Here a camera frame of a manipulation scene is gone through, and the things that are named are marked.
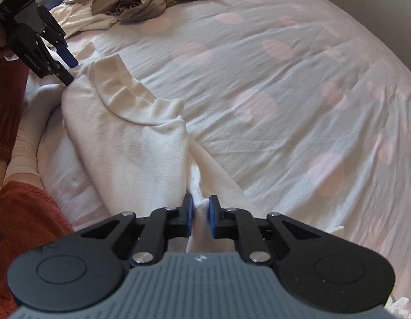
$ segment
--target polka dot bed sheet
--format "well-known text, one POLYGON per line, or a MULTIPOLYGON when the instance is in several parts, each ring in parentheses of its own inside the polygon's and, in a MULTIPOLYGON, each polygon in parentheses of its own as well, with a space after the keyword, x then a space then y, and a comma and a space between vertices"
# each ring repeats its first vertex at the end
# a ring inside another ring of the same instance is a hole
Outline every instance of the polka dot bed sheet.
MULTIPOLYGON (((387 257, 411 299, 411 73, 327 0, 210 0, 68 40, 119 53, 264 217, 279 211, 387 257)), ((75 229, 107 217, 62 124, 39 153, 75 229)))

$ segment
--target person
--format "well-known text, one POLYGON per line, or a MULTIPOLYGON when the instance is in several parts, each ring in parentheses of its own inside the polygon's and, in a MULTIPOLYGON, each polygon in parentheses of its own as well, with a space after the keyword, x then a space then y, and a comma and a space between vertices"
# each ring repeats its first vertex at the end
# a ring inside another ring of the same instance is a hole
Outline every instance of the person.
POLYGON ((15 143, 25 141, 24 131, 18 128, 21 118, 30 114, 29 109, 22 114, 29 68, 21 60, 6 61, 4 57, 12 52, 5 46, 6 33, 0 27, 0 319, 17 309, 6 281, 11 262, 27 250, 73 232, 53 198, 44 191, 36 167, 38 144, 32 146, 34 159, 24 167, 12 167, 12 163, 27 157, 19 152, 12 154, 12 150, 15 143))

